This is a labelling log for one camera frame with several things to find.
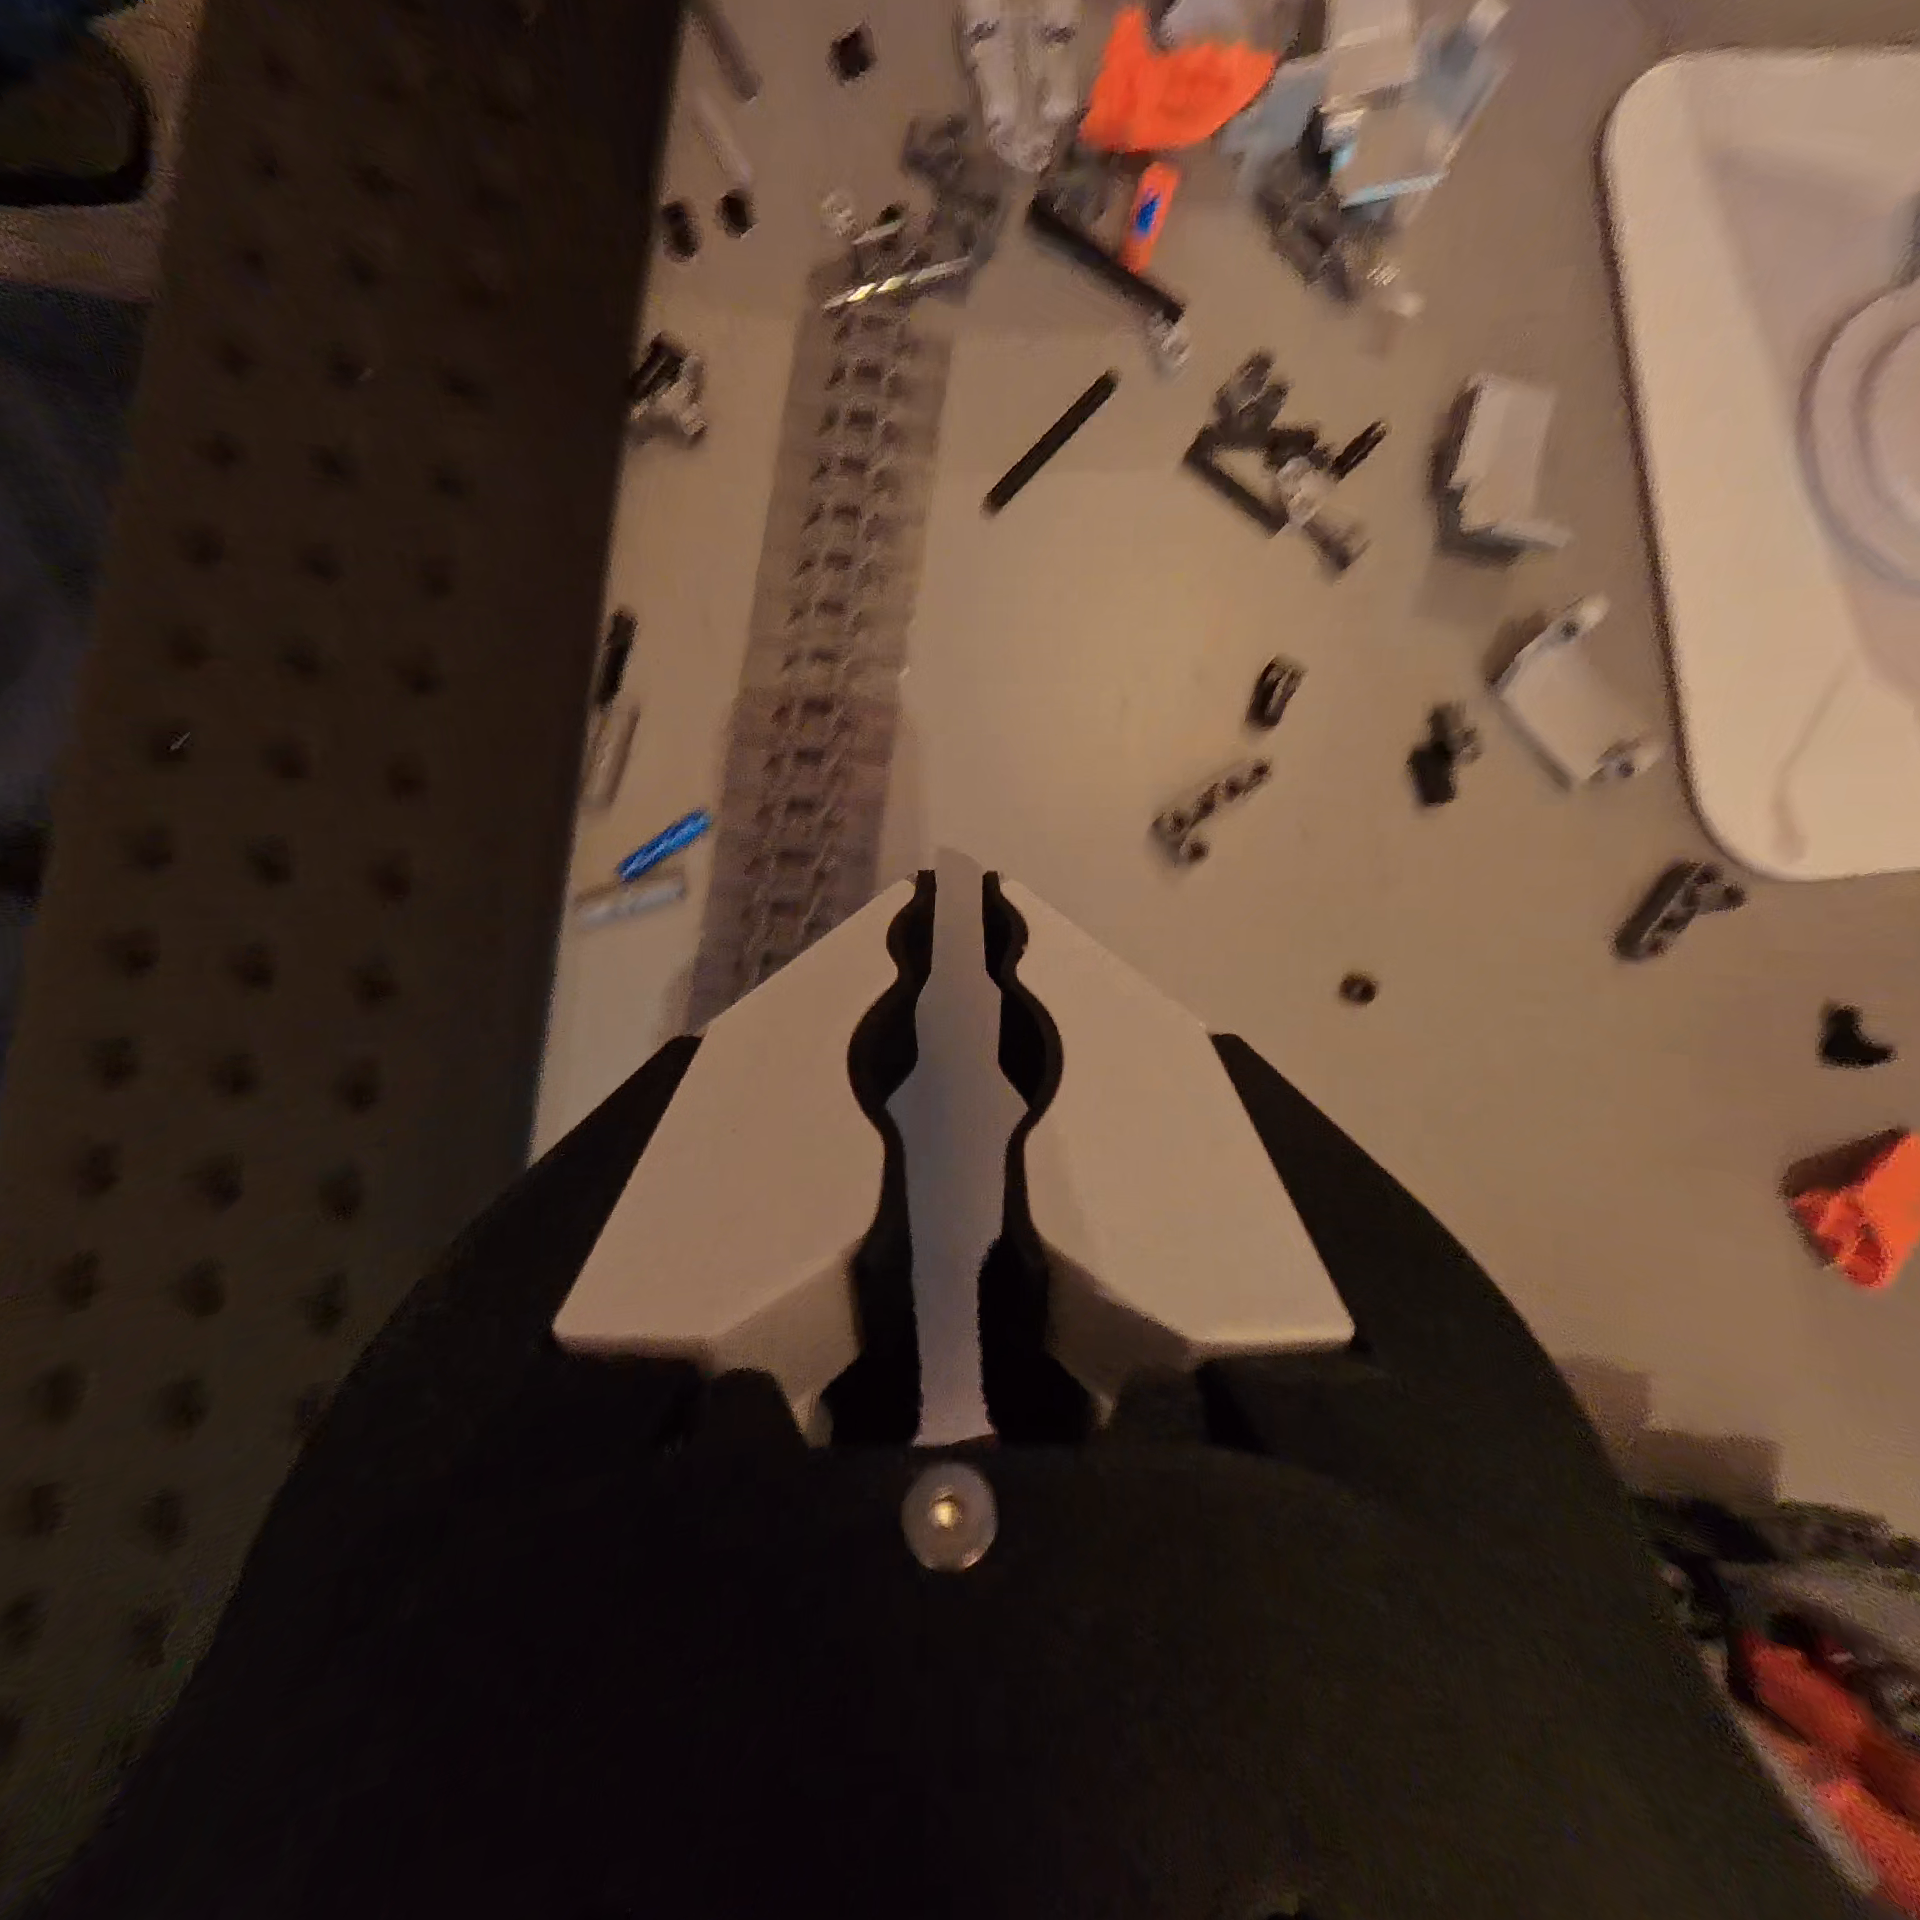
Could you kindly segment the pile of small toy parts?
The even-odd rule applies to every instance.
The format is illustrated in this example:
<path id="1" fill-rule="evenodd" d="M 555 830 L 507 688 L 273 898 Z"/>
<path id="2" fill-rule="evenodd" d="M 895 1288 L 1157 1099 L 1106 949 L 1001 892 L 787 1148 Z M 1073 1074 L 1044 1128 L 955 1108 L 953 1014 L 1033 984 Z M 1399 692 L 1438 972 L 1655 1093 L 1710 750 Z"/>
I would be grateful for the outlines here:
<path id="1" fill-rule="evenodd" d="M 1507 5 L 1118 5 L 1095 56 L 1082 5 L 955 5 L 972 109 L 908 126 L 926 206 L 860 221 L 830 200 L 845 266 L 828 320 L 959 298 L 993 255 L 1018 183 L 1046 247 L 1185 341 L 1185 299 L 1151 276 L 1195 154 L 1237 174 L 1305 280 L 1391 322 L 1425 311 L 1401 274 L 1426 206 L 1509 67 Z"/>

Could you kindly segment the dark studded panel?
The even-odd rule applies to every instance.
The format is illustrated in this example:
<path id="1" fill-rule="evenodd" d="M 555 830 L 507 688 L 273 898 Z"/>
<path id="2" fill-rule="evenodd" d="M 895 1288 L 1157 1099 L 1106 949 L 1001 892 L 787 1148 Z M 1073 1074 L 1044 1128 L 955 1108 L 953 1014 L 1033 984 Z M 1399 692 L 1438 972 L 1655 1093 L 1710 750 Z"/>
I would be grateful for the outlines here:
<path id="1" fill-rule="evenodd" d="M 682 5 L 211 5 L 5 1104 L 5 1853 L 514 1173 Z"/>

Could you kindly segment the dark grey short bent liftarm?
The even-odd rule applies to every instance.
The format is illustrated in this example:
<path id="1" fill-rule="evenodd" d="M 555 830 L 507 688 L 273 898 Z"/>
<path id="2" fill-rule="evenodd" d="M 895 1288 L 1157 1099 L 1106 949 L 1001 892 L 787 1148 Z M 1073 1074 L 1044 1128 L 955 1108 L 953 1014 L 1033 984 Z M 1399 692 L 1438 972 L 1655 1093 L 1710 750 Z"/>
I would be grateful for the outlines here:
<path id="1" fill-rule="evenodd" d="M 1651 962 L 1678 947 L 1695 922 L 1743 904 L 1746 890 L 1724 867 L 1705 860 L 1675 862 L 1615 931 L 1613 955 L 1628 965 Z"/>

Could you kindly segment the dark grey long bent liftarm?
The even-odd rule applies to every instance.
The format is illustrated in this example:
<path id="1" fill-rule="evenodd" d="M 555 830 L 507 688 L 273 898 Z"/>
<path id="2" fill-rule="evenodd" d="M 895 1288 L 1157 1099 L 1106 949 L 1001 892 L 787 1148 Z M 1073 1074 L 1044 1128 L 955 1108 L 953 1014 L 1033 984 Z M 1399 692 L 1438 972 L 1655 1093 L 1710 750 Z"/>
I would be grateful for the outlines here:
<path id="1" fill-rule="evenodd" d="M 1273 764 L 1267 757 L 1237 758 L 1185 790 L 1174 802 L 1166 804 L 1151 823 L 1151 837 L 1169 862 L 1177 869 L 1194 867 L 1210 856 L 1210 830 L 1217 820 L 1260 794 L 1273 778 Z"/>

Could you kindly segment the orange curved toy piece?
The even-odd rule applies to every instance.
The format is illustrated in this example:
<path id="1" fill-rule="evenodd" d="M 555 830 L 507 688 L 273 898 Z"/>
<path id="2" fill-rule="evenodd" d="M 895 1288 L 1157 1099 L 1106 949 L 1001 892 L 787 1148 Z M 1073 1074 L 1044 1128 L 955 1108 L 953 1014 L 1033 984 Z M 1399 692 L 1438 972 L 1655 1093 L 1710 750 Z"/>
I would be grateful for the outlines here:
<path id="1" fill-rule="evenodd" d="M 1885 1128 L 1790 1165 L 1785 1203 L 1818 1260 L 1854 1286 L 1889 1288 L 1917 1248 L 1917 1134 Z"/>

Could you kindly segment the light grey holed curved panel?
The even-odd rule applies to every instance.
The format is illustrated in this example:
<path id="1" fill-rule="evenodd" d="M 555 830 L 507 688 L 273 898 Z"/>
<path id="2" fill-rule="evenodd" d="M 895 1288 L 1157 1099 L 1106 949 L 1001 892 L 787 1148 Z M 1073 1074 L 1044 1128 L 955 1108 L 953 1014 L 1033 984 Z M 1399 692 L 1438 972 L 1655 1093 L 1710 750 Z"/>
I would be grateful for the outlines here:
<path id="1" fill-rule="evenodd" d="M 1543 506 L 1557 395 L 1511 374 L 1477 373 L 1458 390 L 1434 458 L 1443 544 L 1499 563 L 1557 554 L 1571 527 Z"/>

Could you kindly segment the black axle rod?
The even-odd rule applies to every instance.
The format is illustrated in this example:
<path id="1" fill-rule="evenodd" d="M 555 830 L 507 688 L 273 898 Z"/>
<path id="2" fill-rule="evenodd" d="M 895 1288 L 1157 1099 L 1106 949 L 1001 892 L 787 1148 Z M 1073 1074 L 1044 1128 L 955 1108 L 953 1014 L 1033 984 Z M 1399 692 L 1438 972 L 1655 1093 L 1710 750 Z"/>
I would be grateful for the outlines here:
<path id="1" fill-rule="evenodd" d="M 1283 470 L 1313 451 L 1313 432 L 1294 424 L 1203 424 L 1186 452 L 1185 466 L 1237 511 L 1258 523 L 1269 538 L 1286 527 L 1303 531 L 1305 511 L 1291 506 L 1298 492 L 1283 483 Z"/>
<path id="2" fill-rule="evenodd" d="M 1115 397 L 1119 373 L 1101 370 L 1068 406 L 1023 447 L 1010 466 L 987 487 L 981 498 L 981 515 L 994 518 L 1087 427 L 1093 418 Z"/>

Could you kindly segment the black axle pin connector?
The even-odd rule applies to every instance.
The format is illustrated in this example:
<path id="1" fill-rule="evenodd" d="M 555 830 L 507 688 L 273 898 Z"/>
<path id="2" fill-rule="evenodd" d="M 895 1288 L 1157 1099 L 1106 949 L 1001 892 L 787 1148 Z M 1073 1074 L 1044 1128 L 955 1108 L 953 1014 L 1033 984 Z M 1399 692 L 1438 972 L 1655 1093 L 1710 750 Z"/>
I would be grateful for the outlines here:
<path id="1" fill-rule="evenodd" d="M 1409 751 L 1409 780 L 1421 810 L 1455 800 L 1463 771 L 1482 757 L 1482 734 L 1465 704 L 1438 704 L 1426 734 Z"/>

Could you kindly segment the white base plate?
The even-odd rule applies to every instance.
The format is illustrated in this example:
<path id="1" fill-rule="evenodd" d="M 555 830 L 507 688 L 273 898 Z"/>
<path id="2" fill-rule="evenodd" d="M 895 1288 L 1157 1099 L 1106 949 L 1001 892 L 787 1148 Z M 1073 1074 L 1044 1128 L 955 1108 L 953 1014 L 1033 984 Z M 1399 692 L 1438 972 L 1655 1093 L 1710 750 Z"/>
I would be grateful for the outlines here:
<path id="1" fill-rule="evenodd" d="M 1917 591 L 1828 535 L 1809 368 L 1915 280 L 1917 52 L 1678 55 L 1601 139 L 1623 358 L 1695 815 L 1773 880 L 1917 863 Z"/>

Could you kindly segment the blue toy pin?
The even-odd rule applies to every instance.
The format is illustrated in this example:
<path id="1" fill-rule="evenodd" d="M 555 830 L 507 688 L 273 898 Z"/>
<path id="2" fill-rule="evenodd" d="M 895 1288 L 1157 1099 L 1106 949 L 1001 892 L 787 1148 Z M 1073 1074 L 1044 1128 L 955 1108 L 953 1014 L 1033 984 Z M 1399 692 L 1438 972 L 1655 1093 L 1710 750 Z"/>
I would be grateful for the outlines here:
<path id="1" fill-rule="evenodd" d="M 671 856 L 684 855 L 697 846 L 714 828 L 714 815 L 703 810 L 690 810 L 659 831 L 643 838 L 631 852 L 614 863 L 614 880 L 631 884 L 647 872 L 653 872 Z"/>

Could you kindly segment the toy vehicle with orange wheels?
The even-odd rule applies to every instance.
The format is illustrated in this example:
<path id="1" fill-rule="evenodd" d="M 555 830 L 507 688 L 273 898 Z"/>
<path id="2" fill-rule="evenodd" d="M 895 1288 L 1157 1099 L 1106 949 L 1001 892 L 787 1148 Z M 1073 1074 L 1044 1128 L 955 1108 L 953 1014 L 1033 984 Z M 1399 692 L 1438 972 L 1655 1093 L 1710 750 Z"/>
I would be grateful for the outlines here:
<path id="1" fill-rule="evenodd" d="M 1917 1540 L 1836 1503 L 1634 1494 L 1675 1612 L 1841 1879 L 1917 1915 Z"/>

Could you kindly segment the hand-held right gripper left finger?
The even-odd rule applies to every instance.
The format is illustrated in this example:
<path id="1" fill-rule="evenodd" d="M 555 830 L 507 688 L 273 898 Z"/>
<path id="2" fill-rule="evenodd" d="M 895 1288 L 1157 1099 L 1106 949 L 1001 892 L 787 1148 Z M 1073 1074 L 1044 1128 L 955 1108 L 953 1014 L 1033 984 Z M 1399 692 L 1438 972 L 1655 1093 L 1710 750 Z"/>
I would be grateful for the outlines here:
<path id="1" fill-rule="evenodd" d="M 908 1442 L 921 1326 L 891 1099 L 938 878 L 879 892 L 693 1043 L 559 1304 L 562 1348 L 767 1375 L 804 1434 Z"/>

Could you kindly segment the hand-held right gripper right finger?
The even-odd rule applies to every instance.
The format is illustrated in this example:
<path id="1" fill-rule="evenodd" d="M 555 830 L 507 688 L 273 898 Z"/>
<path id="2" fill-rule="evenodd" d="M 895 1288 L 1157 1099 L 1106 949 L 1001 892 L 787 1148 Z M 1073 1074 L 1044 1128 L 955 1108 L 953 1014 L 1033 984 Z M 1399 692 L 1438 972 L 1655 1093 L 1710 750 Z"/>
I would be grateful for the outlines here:
<path id="1" fill-rule="evenodd" d="M 1127 1389 L 1341 1352 L 1355 1326 L 1203 1020 L 1018 880 L 981 882 L 1019 1096 L 981 1267 L 996 1438 L 1077 1445 Z"/>

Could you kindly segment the grey metal disc bracket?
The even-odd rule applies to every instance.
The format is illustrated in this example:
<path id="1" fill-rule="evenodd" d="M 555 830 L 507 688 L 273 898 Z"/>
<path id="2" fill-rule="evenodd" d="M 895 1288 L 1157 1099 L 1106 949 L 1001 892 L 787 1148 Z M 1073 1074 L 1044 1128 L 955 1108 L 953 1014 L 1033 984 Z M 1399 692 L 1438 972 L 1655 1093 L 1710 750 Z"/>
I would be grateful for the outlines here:
<path id="1" fill-rule="evenodd" d="M 1890 286 L 1818 349 L 1797 418 L 1831 539 L 1885 586 L 1917 591 L 1917 283 Z"/>

